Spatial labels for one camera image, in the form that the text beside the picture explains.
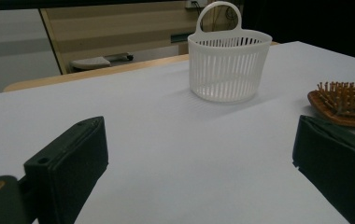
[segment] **white tabletop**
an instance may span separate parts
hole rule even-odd
[[[239,105],[194,95],[188,62],[0,93],[0,175],[21,178],[59,134],[104,116],[110,164],[77,223],[347,223],[292,165],[321,81],[355,82],[355,58],[272,46],[257,95]]]

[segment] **wooden hairbrush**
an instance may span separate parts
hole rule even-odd
[[[355,83],[320,83],[308,95],[310,104],[331,122],[355,127]]]

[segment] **basket handle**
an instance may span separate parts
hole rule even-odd
[[[195,29],[195,33],[204,33],[204,31],[201,29],[201,21],[202,21],[202,18],[205,16],[205,14],[210,10],[212,9],[213,7],[218,7],[218,6],[227,6],[227,7],[231,7],[236,15],[238,16],[238,23],[237,25],[235,26],[234,30],[239,30],[239,29],[242,29],[241,26],[242,26],[242,18],[241,18],[241,13],[239,11],[239,9],[232,3],[229,3],[229,2],[224,2],[224,1],[217,1],[217,2],[213,2],[209,5],[207,5],[201,12],[200,16],[198,17],[198,21],[197,21],[197,27]]]

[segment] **white wall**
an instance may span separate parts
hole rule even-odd
[[[0,11],[0,92],[14,82],[59,75],[38,11]]]

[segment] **white plastic basket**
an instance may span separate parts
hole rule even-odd
[[[206,33],[200,23],[213,7],[235,10],[233,30]],[[216,102],[247,101],[257,91],[270,35],[241,28],[238,8],[229,2],[214,2],[201,12],[194,34],[189,35],[190,88],[199,97]]]

